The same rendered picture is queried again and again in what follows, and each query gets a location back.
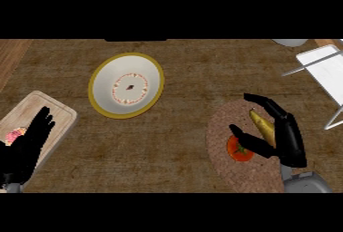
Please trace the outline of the pink frosted donut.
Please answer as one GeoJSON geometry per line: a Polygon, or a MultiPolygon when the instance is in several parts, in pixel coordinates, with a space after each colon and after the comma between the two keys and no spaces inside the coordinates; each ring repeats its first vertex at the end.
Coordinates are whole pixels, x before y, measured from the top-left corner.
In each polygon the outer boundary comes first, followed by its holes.
{"type": "Polygon", "coordinates": [[[6,135],[6,145],[10,146],[13,141],[18,139],[19,136],[22,136],[27,132],[27,129],[24,127],[19,127],[15,129],[7,135],[6,135]]]}

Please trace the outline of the red tomato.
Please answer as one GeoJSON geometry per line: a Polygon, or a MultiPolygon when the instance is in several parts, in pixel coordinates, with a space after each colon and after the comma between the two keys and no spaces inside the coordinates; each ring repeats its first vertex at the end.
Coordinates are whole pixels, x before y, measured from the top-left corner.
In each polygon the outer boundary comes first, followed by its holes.
{"type": "Polygon", "coordinates": [[[248,161],[254,155],[254,153],[241,146],[235,136],[231,136],[228,139],[226,151],[235,161],[248,161]]]}

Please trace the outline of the white plate with yellow rim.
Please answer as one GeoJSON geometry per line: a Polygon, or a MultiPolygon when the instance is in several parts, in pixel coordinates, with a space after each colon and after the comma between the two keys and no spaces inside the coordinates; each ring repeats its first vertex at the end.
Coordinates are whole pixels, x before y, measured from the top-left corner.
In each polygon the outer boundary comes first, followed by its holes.
{"type": "Polygon", "coordinates": [[[120,53],[97,66],[89,81],[89,101],[111,119],[130,119],[157,103],[164,90],[164,71],[143,53],[120,53]]]}

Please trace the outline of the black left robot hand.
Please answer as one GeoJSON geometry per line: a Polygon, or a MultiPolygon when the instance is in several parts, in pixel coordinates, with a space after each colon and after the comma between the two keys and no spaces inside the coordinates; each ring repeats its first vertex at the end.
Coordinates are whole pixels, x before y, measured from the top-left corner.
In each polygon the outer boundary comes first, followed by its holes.
{"type": "Polygon", "coordinates": [[[44,106],[29,124],[27,132],[7,146],[0,141],[0,185],[24,184],[32,176],[40,152],[55,126],[50,108],[44,106]]]}

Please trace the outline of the grey round object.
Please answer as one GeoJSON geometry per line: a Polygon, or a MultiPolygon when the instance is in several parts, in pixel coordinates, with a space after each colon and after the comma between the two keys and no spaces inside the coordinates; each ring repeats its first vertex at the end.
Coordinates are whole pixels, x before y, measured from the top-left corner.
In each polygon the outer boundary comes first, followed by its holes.
{"type": "Polygon", "coordinates": [[[287,47],[297,47],[306,43],[307,39],[273,39],[273,42],[287,47]]]}

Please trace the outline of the pale wooden cutting board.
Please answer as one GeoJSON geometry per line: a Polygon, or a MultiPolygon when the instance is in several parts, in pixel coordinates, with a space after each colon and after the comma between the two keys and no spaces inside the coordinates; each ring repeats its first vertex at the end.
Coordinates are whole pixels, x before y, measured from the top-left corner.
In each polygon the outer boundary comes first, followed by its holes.
{"type": "Polygon", "coordinates": [[[35,168],[58,148],[59,142],[75,124],[78,114],[68,106],[55,101],[47,94],[34,91],[24,98],[6,118],[0,120],[0,141],[6,143],[6,135],[19,127],[28,129],[31,121],[44,106],[50,108],[55,126],[40,152],[35,168]]]}

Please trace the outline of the brown woven round placemat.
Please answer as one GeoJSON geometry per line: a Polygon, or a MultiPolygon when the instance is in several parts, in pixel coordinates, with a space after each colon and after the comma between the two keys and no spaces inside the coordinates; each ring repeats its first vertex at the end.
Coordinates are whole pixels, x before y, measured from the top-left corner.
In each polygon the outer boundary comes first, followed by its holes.
{"type": "Polygon", "coordinates": [[[282,193],[284,185],[279,174],[279,158],[266,159],[254,154],[248,161],[235,161],[226,150],[232,136],[229,125],[235,126],[259,139],[263,137],[250,119],[250,109],[273,121],[263,107],[244,99],[229,101],[216,110],[207,122],[207,154],[225,183],[235,192],[282,193]]]}

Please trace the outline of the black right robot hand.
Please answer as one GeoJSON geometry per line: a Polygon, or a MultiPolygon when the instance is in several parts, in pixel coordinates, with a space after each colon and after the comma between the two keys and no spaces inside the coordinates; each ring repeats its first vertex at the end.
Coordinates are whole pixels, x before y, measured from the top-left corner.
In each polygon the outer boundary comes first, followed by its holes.
{"type": "Polygon", "coordinates": [[[245,133],[235,124],[231,124],[229,129],[238,138],[239,145],[267,159],[276,156],[284,166],[304,168],[307,166],[306,149],[293,114],[262,95],[245,93],[244,100],[257,103],[275,119],[276,146],[269,145],[263,139],[245,133]]]}

